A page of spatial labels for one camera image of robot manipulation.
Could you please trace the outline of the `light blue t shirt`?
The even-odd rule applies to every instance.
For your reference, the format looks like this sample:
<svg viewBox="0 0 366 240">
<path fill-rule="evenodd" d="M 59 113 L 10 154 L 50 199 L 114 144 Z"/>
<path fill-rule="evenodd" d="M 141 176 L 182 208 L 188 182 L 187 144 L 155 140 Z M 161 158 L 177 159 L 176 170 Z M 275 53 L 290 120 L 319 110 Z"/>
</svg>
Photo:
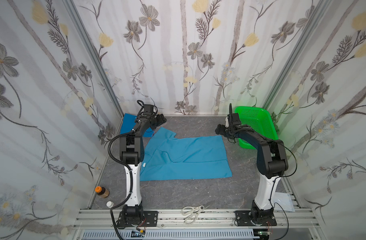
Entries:
<svg viewBox="0 0 366 240">
<path fill-rule="evenodd" d="M 221 136 L 177 139 L 160 128 L 148 142 L 140 180 L 205 180 L 232 177 Z"/>
</svg>

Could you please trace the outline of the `green plastic basket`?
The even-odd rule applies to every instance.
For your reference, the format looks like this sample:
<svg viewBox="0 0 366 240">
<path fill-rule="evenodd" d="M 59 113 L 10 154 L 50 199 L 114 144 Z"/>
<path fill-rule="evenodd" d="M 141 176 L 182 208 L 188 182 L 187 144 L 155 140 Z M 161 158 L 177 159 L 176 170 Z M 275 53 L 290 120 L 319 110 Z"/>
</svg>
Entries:
<svg viewBox="0 0 366 240">
<path fill-rule="evenodd" d="M 278 140 L 278 134 L 274 127 L 270 113 L 262 108 L 243 107 L 235 108 L 235 112 L 239 114 L 242 125 L 252 127 L 256 132 L 266 138 Z"/>
</svg>

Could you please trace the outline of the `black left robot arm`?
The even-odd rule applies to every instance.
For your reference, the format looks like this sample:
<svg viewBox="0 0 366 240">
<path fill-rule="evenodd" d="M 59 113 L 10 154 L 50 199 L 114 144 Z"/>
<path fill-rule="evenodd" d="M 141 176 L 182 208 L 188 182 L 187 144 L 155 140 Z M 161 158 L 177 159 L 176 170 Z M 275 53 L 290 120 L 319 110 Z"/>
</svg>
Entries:
<svg viewBox="0 0 366 240">
<path fill-rule="evenodd" d="M 142 196 L 140 191 L 140 171 L 145 157 L 143 136 L 148 129 L 155 130 L 167 122 L 164 115 L 158 113 L 158 107 L 138 100 L 141 109 L 134 120 L 132 129 L 113 137 L 108 144 L 109 157 L 122 165 L 126 174 L 126 198 L 110 208 L 113 228 L 118 239 L 122 239 L 119 223 L 132 224 L 145 221 Z"/>
</svg>

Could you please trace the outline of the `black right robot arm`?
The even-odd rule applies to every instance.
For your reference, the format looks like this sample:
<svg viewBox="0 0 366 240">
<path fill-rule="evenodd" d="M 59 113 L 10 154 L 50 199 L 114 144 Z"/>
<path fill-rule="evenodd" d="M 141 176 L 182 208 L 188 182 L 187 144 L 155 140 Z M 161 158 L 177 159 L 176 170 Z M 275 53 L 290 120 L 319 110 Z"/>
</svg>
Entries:
<svg viewBox="0 0 366 240">
<path fill-rule="evenodd" d="M 258 193 L 250 210 L 235 212 L 236 224 L 276 226 L 273 197 L 289 164 L 286 147 L 278 138 L 270 113 L 262 108 L 230 106 L 226 124 L 218 125 L 215 132 L 228 140 L 246 142 L 257 151 L 256 166 L 260 173 Z"/>
</svg>

